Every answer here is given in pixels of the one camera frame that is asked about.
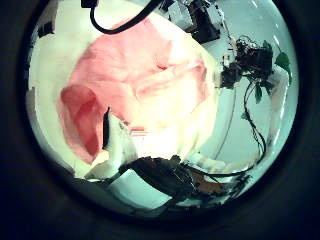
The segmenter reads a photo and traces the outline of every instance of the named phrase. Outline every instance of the black plastic part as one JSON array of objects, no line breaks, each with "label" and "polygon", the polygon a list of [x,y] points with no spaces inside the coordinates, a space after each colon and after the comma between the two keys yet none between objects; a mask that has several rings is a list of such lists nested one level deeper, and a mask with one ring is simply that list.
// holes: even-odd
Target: black plastic part
[{"label": "black plastic part", "polygon": [[139,158],[120,168],[120,172],[133,169],[144,181],[159,191],[172,196],[177,202],[183,201],[194,192],[190,172],[175,160],[163,158]]},{"label": "black plastic part", "polygon": [[89,201],[88,189],[52,168],[25,112],[24,59],[30,35],[47,1],[1,2],[0,102],[1,238],[212,240],[308,239],[320,236],[319,1],[274,0],[297,50],[300,101],[288,142],[270,170],[247,193],[198,216],[138,221]]},{"label": "black plastic part", "polygon": [[42,38],[48,34],[54,34],[52,22],[47,22],[45,25],[38,29],[39,38]]},{"label": "black plastic part", "polygon": [[234,84],[239,82],[242,77],[242,71],[236,63],[230,63],[229,67],[224,67],[221,73],[220,88],[233,89]]},{"label": "black plastic part", "polygon": [[99,0],[81,0],[82,8],[95,8],[98,4]]},{"label": "black plastic part", "polygon": [[217,40],[220,38],[220,31],[211,23],[205,3],[202,0],[193,1],[188,10],[194,24],[190,32],[192,37],[200,44]]},{"label": "black plastic part", "polygon": [[103,115],[103,143],[102,148],[107,149],[107,145],[109,143],[109,134],[110,134],[110,126],[109,126],[109,113],[110,107],[107,112]]}]

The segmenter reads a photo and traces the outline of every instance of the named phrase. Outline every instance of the cable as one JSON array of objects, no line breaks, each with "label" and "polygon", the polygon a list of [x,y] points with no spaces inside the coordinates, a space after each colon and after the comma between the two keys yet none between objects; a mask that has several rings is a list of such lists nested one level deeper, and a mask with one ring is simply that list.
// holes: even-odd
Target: cable
[{"label": "cable", "polygon": [[260,154],[260,157],[259,157],[259,160],[254,163],[253,165],[251,165],[250,167],[248,167],[247,169],[245,170],[242,170],[242,171],[239,171],[239,172],[234,172],[234,173],[221,173],[221,174],[208,174],[208,173],[204,173],[202,172],[202,174],[206,175],[206,176],[209,176],[210,178],[225,178],[225,177],[234,177],[234,176],[238,176],[238,175],[241,175],[241,174],[244,174],[246,172],[248,172],[249,170],[253,169],[257,164],[259,164],[262,159],[265,157],[265,154],[266,154],[266,141],[264,139],[264,137],[262,136],[262,134],[257,130],[257,127],[256,125],[254,124],[254,122],[252,121],[251,119],[251,116],[250,116],[250,113],[249,113],[249,110],[247,108],[247,102],[249,100],[249,97],[251,95],[251,93],[253,92],[253,90],[256,88],[256,85],[253,85],[255,84],[255,81],[252,81],[250,82],[250,84],[248,85],[246,91],[245,91],[245,94],[244,94],[244,111],[245,111],[245,114],[246,114],[246,117],[247,117],[247,120],[252,128],[252,131],[254,133],[254,139],[257,141],[258,143],[258,146],[259,147],[259,154],[260,154],[260,148],[262,149],[262,154]]},{"label": "cable", "polygon": [[141,22],[143,19],[145,19],[153,10],[155,10],[157,8],[158,5],[160,5],[160,3],[162,3],[163,0],[151,0],[147,6],[142,9],[142,11],[136,15],[134,18],[132,18],[131,20],[129,20],[128,22],[126,22],[125,24],[121,25],[120,27],[117,27],[115,29],[105,29],[103,27],[101,27],[95,19],[95,7],[91,8],[90,10],[90,20],[92,25],[99,30],[100,32],[104,33],[104,34],[117,34],[120,32],[123,32],[133,26],[135,26],[136,24],[138,24],[139,22]]}]

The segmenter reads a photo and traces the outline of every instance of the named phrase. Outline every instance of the pink cloth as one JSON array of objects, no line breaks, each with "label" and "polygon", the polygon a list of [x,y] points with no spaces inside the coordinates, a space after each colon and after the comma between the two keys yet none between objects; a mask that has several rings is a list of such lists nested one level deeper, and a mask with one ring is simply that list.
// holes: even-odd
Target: pink cloth
[{"label": "pink cloth", "polygon": [[102,150],[108,106],[130,130],[154,132],[187,117],[206,99],[203,60],[170,64],[172,41],[146,19],[88,47],[58,101],[64,136],[81,159],[91,163]]}]

